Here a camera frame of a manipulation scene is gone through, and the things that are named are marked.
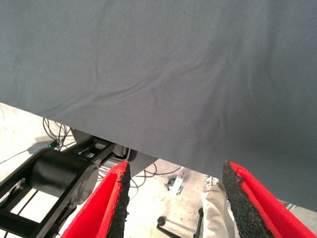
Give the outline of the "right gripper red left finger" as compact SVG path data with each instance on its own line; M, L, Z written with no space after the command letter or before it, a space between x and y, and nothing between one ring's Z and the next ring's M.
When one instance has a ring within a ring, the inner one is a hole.
M130 179L128 161L112 167L64 231L62 237L124 237Z

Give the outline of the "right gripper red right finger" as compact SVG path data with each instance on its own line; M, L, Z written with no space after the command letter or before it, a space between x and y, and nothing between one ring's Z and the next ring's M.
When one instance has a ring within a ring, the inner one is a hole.
M315 238L256 177L225 161L222 182L241 238Z

